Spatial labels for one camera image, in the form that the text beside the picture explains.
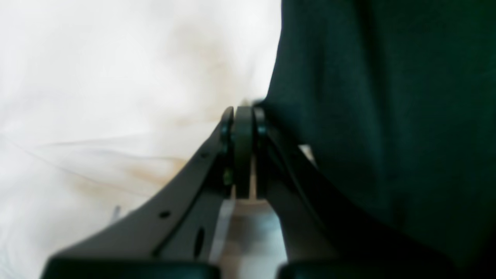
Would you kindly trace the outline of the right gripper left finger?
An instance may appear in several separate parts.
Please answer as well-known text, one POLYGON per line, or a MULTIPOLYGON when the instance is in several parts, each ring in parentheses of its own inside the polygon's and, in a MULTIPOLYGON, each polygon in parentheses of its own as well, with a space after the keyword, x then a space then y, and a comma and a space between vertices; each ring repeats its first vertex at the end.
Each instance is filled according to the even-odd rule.
POLYGON ((250 195, 254 116, 227 108, 183 169, 140 208, 52 256, 43 279, 219 279, 208 263, 222 203, 250 195))

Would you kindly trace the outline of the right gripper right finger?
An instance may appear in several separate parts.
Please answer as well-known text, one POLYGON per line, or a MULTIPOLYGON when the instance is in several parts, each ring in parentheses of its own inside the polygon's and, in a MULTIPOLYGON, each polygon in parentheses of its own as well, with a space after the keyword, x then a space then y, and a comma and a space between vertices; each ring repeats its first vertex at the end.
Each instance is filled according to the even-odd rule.
POLYGON ((453 263, 372 217, 341 193, 290 136, 254 109, 257 196, 283 229, 279 279, 457 279, 453 263))

